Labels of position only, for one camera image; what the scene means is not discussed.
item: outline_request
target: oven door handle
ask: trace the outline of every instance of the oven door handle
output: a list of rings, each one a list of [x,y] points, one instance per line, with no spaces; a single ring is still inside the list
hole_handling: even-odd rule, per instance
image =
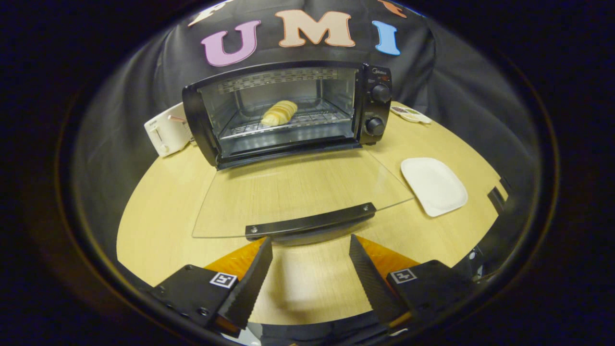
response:
[[[337,211],[298,219],[247,225],[245,237],[254,241],[268,236],[283,245],[304,245],[338,238],[352,232],[351,227],[372,218],[376,207],[371,202]]]

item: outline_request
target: letter m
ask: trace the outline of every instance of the letter m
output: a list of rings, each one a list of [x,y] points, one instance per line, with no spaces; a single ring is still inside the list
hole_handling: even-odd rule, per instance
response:
[[[354,41],[350,38],[348,30],[349,14],[329,11],[317,22],[302,10],[285,10],[276,13],[284,22],[284,39],[280,41],[282,47],[303,46],[306,40],[299,37],[299,30],[312,41],[318,44],[329,32],[325,40],[330,46],[353,47]]]

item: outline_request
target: croissant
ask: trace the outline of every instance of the croissant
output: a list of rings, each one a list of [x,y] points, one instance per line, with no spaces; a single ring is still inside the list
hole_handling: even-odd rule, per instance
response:
[[[261,124],[267,126],[284,125],[290,121],[297,109],[295,102],[280,101],[265,112]]]

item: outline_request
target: wire rack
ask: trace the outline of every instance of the wire rack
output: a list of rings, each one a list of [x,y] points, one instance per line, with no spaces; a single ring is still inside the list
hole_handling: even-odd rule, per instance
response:
[[[289,127],[333,124],[351,120],[351,115],[345,114],[340,111],[339,108],[333,106],[326,100],[322,100],[322,102],[316,102],[316,100],[302,100],[295,101],[295,103],[297,104],[299,110],[293,115],[292,119],[284,125],[267,126],[261,124],[261,119],[263,118],[265,112],[272,106],[263,105],[256,107],[250,112],[253,116],[258,115],[257,120],[248,121],[246,123],[242,123],[241,125],[225,129],[220,139],[244,137],[263,132],[288,129]]]

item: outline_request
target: knob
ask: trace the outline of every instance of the knob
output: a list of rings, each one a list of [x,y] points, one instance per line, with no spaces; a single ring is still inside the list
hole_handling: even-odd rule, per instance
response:
[[[391,90],[385,85],[378,84],[371,90],[371,98],[377,102],[387,103],[391,99]]]
[[[365,123],[365,129],[370,135],[382,135],[384,133],[384,122],[380,118],[371,118]]]

